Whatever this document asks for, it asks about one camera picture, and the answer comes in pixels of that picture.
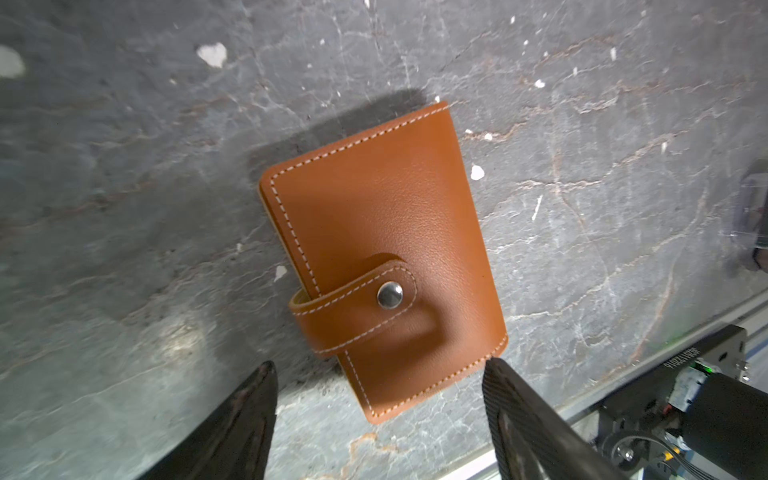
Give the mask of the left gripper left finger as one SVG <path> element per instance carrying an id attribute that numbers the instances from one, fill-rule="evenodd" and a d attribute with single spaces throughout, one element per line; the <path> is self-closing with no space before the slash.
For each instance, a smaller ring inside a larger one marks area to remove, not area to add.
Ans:
<path id="1" fill-rule="evenodd" d="M 275 364 L 262 363 L 142 479 L 262 479 L 277 419 Z"/>

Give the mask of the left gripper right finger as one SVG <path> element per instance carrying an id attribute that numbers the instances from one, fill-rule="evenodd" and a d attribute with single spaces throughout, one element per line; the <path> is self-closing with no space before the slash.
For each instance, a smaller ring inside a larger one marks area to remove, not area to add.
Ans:
<path id="1" fill-rule="evenodd" d="M 622 479 L 510 365 L 485 362 L 482 393 L 503 479 Z"/>

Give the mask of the brown leather card holder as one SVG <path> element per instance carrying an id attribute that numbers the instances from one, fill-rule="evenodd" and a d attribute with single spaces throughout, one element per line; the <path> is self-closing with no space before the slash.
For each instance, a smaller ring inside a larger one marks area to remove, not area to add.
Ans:
<path id="1" fill-rule="evenodd" d="M 289 307 L 390 420 L 508 343 L 447 103 L 267 169 L 259 193 L 300 279 Z"/>

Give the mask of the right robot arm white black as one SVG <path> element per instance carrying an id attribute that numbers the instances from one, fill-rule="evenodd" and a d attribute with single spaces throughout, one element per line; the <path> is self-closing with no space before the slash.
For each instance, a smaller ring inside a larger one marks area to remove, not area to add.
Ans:
<path id="1" fill-rule="evenodd" d="M 737 479 L 767 477 L 767 394 L 709 376 L 685 411 L 684 442 Z"/>

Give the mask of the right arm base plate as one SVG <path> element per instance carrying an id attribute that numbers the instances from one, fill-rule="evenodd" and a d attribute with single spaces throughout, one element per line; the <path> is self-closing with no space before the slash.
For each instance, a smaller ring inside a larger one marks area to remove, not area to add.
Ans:
<path id="1" fill-rule="evenodd" d="M 742 377 L 746 337 L 727 324 L 609 395 L 598 410 L 597 451 L 630 479 L 713 479 L 687 458 L 683 418 L 709 376 Z"/>

